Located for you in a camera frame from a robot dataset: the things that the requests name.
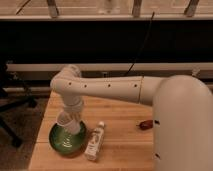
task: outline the red object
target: red object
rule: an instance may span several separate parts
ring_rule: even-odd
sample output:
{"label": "red object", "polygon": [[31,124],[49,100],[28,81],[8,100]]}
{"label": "red object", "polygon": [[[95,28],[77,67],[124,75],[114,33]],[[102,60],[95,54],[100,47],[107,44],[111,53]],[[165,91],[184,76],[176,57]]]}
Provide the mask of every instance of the red object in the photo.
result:
{"label": "red object", "polygon": [[143,121],[143,122],[141,122],[138,126],[139,126],[140,129],[142,129],[142,130],[151,129],[151,128],[153,128],[153,120]]}

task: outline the floor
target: floor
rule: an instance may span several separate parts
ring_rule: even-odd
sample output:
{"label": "floor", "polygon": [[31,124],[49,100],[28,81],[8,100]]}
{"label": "floor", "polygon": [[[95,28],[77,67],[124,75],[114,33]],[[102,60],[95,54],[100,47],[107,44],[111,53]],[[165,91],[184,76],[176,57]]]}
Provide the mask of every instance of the floor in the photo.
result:
{"label": "floor", "polygon": [[[35,108],[29,108],[26,104],[0,113],[7,124],[23,139],[22,146],[16,149],[11,146],[11,138],[0,128],[0,171],[19,171],[28,168],[50,92],[33,92],[33,94],[38,103]],[[9,98],[0,100],[0,105],[14,99],[18,100],[23,95],[22,92],[12,91]]]}

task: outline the black chair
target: black chair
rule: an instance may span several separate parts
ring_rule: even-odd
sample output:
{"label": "black chair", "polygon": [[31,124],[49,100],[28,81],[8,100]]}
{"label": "black chair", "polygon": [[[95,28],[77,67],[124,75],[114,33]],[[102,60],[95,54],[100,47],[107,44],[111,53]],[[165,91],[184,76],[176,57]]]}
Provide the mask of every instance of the black chair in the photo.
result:
{"label": "black chair", "polygon": [[[14,79],[14,75],[11,75],[6,72],[7,65],[5,62],[0,62],[0,97],[7,97],[7,92],[3,89],[5,84],[9,84]],[[25,103],[28,103],[29,107],[34,108],[37,105],[37,102],[34,100],[33,96],[30,93],[30,89],[27,86],[27,84],[16,77],[16,81],[20,82],[23,86],[26,96],[18,101],[0,106],[0,114],[2,114],[4,111],[9,110],[11,108],[18,107],[20,105],[23,105]],[[20,147],[22,144],[22,139],[19,138],[15,132],[5,123],[3,120],[3,117],[0,115],[0,126],[12,137],[12,145],[14,147]]]}

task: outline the white bottle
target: white bottle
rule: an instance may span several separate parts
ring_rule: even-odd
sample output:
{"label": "white bottle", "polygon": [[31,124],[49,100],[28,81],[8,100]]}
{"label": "white bottle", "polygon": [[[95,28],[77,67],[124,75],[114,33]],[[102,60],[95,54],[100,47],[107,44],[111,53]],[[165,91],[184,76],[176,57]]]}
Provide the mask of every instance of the white bottle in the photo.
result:
{"label": "white bottle", "polygon": [[87,148],[84,152],[86,158],[88,160],[95,161],[98,158],[98,153],[101,148],[101,144],[103,142],[104,137],[104,122],[99,122],[98,126],[92,132],[92,138],[88,142]]}

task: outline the green bowl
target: green bowl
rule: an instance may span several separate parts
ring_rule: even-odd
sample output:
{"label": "green bowl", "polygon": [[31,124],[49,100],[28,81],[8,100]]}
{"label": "green bowl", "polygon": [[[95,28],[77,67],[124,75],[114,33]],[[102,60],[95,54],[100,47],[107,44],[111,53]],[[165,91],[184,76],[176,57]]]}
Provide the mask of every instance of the green bowl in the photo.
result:
{"label": "green bowl", "polygon": [[62,155],[72,154],[76,152],[85,142],[86,125],[80,122],[81,130],[78,134],[72,135],[63,127],[53,125],[49,134],[49,143],[51,147]]}

